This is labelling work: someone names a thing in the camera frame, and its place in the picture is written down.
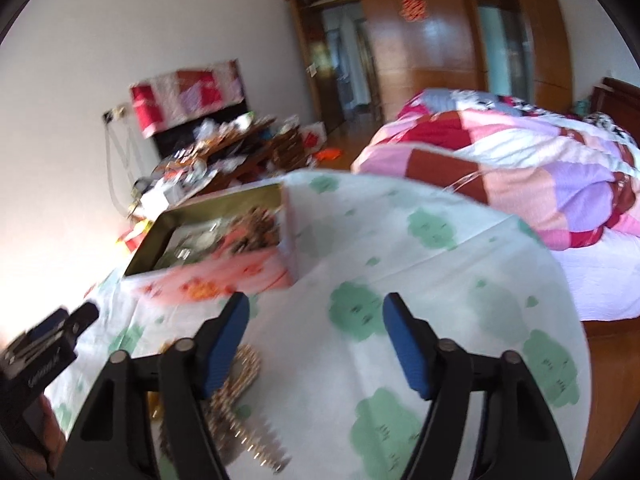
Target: pink box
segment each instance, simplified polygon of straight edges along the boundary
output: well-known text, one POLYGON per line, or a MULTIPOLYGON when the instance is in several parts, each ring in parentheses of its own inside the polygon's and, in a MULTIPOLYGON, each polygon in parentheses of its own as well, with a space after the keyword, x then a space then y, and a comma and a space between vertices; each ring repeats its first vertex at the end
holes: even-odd
POLYGON ((281 183, 239 187, 190 201, 158 217, 125 270, 122 289, 146 304, 173 306, 228 296, 236 290, 257 294, 270 288, 286 288, 296 281, 294 241, 289 225, 287 193, 281 183), (176 228, 232 217, 253 206, 283 208, 284 214, 278 216, 277 247, 151 270, 176 228))

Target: bed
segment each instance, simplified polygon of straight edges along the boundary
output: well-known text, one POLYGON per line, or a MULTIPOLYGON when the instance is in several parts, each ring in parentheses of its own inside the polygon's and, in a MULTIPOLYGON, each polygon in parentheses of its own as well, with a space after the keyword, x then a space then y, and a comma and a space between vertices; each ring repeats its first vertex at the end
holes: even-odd
POLYGON ((588 111, 580 120, 517 98, 427 89, 352 171, 421 180, 517 214, 562 265, 588 335, 634 330, 640 89, 604 78, 588 111))

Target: white tablecloth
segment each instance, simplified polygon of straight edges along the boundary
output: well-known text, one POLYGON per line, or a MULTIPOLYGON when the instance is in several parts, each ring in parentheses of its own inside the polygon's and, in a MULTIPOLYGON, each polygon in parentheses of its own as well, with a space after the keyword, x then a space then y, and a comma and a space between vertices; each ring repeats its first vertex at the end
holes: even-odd
MULTIPOLYGON (((300 278, 251 298, 243 341, 259 350, 262 369, 239 403, 247 424, 267 426, 287 449, 282 480, 401 477, 428 403, 409 389, 385 332, 388 292, 469 352, 521 352, 577 470, 591 402, 588 348, 561 267, 526 224, 410 180, 297 171, 284 182, 300 278)), ((100 319, 48 392, 66 430, 110 352, 156 353, 193 335, 226 300, 150 308, 124 297, 117 273, 94 299, 100 319)), ((474 394, 455 478, 466 479, 472 463, 480 401, 474 394)), ((271 478, 247 453, 228 471, 271 478)))

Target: wooden headboard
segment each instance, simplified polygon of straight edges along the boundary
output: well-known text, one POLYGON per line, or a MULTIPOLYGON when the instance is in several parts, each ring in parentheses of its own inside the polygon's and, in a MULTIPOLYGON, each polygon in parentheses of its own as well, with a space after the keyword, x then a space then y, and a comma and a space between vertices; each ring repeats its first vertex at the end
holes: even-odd
POLYGON ((593 88, 591 112, 603 112, 628 131, 640 145, 640 88, 605 77, 593 88))

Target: blue gripper pad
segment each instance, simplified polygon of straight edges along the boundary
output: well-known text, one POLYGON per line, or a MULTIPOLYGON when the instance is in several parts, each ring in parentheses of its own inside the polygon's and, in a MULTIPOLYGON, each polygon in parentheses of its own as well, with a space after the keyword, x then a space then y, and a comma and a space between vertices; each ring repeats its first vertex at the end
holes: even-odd
MULTIPOLYGON (((225 309, 232 307, 230 302, 235 300, 233 295, 225 309)), ((212 396, 225 383, 226 377, 231 370, 231 363, 234 360, 238 345, 249 323, 249 298, 245 294, 233 307, 233 312, 227 317, 224 316, 225 309, 220 314, 220 318, 226 318, 224 326, 220 327, 218 339, 211 347, 207 369, 207 378, 204 381, 204 393, 206 398, 212 396)))
POLYGON ((409 328, 409 323, 415 322, 415 319, 399 295, 385 296, 382 317, 409 387, 418 392, 423 399, 431 398, 426 357, 420 351, 409 328))

